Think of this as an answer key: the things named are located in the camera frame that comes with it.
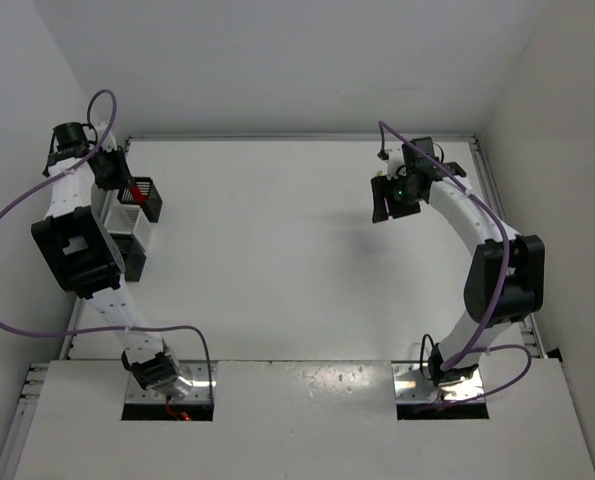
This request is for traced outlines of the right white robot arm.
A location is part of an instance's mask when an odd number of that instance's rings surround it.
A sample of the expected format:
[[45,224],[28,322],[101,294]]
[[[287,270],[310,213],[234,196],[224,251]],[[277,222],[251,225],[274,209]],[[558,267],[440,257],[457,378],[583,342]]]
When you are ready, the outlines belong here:
[[371,180],[372,221],[420,213],[427,204],[442,215],[466,246],[471,264],[463,290],[464,312],[427,360],[436,386],[471,377],[482,354],[513,323],[543,305],[544,242],[501,220],[472,190],[466,171],[435,154],[429,137],[398,149],[381,147],[386,165]]

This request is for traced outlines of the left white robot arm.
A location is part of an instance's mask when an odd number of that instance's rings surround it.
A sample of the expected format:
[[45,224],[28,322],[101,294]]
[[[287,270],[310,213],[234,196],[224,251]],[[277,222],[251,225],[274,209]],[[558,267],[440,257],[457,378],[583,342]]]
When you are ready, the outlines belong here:
[[[52,182],[51,201],[31,234],[60,287],[95,308],[117,329],[121,361],[144,390],[175,393],[180,376],[171,349],[150,326],[131,295],[127,260],[143,261],[146,243],[134,233],[159,219],[163,202],[151,179],[134,177],[122,148],[96,149],[92,124],[54,127],[43,171]],[[92,206],[94,189],[116,192],[121,231],[109,232]]]

